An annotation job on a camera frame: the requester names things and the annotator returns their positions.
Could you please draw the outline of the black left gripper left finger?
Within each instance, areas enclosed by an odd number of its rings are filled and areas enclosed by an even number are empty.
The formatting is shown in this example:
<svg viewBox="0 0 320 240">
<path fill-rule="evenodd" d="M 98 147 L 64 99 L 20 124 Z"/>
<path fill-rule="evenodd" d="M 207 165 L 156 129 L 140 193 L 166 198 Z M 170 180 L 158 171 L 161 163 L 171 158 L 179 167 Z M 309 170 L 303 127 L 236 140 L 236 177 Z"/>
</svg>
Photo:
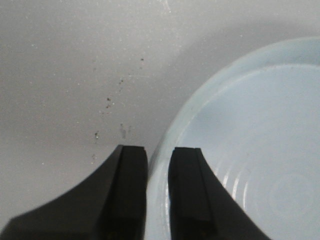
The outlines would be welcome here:
<svg viewBox="0 0 320 240">
<path fill-rule="evenodd" d="M 91 175 L 58 198 L 12 218 L 3 240 L 141 240 L 147 154 L 118 145 Z"/>
</svg>

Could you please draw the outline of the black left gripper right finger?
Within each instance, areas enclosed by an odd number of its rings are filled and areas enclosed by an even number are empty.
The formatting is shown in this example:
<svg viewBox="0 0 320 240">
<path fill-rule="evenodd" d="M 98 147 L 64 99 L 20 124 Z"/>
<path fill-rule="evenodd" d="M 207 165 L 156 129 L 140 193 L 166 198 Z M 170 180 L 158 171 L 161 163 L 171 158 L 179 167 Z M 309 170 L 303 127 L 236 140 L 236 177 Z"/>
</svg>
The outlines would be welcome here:
<svg viewBox="0 0 320 240">
<path fill-rule="evenodd" d="M 176 147 L 168 168 L 173 240 L 267 240 L 215 176 L 200 148 Z"/>
</svg>

